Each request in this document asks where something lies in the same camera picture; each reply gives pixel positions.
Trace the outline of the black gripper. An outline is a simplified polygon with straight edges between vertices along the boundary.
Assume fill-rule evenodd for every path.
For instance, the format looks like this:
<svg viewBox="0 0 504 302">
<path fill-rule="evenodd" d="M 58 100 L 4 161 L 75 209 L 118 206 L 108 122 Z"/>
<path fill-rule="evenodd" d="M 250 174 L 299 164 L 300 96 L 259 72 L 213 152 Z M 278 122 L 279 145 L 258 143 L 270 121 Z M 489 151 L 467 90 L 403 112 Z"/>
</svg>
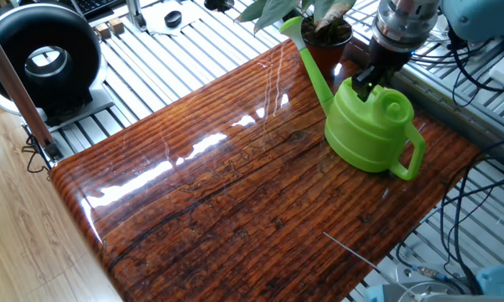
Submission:
<svg viewBox="0 0 504 302">
<path fill-rule="evenodd" d="M 369 64 L 351 78 L 352 89 L 358 98 L 366 102 L 374 87 L 391 87 L 392 78 L 397 71 L 409 62 L 410 52 L 390 50 L 372 38 L 369 44 Z"/>
</svg>

